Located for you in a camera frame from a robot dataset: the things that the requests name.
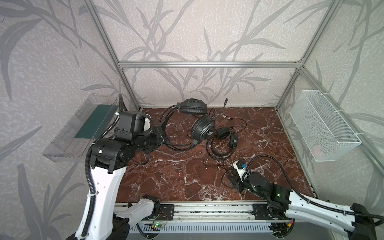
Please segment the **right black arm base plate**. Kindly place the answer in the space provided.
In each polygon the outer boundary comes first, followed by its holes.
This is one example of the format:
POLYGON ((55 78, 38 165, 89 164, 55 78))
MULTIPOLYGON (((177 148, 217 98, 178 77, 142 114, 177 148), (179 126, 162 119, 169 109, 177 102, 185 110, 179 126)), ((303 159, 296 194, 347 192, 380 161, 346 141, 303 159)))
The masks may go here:
POLYGON ((270 215, 267 204, 252 204, 251 214, 254 216, 255 220, 272 220, 273 218, 270 215))

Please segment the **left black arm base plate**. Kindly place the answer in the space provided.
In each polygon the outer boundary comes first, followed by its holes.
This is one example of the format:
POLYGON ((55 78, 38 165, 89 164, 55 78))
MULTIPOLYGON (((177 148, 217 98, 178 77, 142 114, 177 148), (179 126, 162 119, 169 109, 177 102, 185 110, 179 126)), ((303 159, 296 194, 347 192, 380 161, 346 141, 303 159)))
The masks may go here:
POLYGON ((175 213, 174 204, 160 204, 159 215, 156 221, 172 221, 175 213))

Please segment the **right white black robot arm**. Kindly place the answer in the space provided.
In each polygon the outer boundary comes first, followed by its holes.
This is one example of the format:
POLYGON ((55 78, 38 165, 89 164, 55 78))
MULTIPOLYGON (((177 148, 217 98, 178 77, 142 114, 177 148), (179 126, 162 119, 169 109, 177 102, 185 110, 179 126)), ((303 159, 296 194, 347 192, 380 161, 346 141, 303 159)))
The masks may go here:
POLYGON ((261 156, 254 157, 250 163, 233 162, 227 178, 239 193, 247 191, 264 201, 261 207, 252 211, 256 220, 285 221, 281 227, 270 227, 277 239, 288 235, 296 220, 327 228, 350 240, 377 239, 376 228, 383 225, 383 216, 370 214, 363 205, 357 203, 352 206, 338 205, 301 194, 283 165, 267 156, 280 167, 290 186, 274 184, 258 171, 251 171, 251 164, 259 158, 261 156))

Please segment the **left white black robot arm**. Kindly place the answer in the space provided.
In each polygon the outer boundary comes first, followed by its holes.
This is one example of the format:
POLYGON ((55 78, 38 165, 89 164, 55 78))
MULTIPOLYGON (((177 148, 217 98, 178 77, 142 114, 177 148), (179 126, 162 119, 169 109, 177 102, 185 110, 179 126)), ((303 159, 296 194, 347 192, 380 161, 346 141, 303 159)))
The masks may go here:
POLYGON ((130 229, 146 218, 162 215, 158 198, 145 196, 124 211, 114 212, 117 194, 130 160, 137 153, 150 155, 170 144, 167 123, 152 125, 149 115, 129 112, 118 96, 116 119, 90 145, 85 160, 89 185, 84 214, 70 240, 125 240, 130 229))

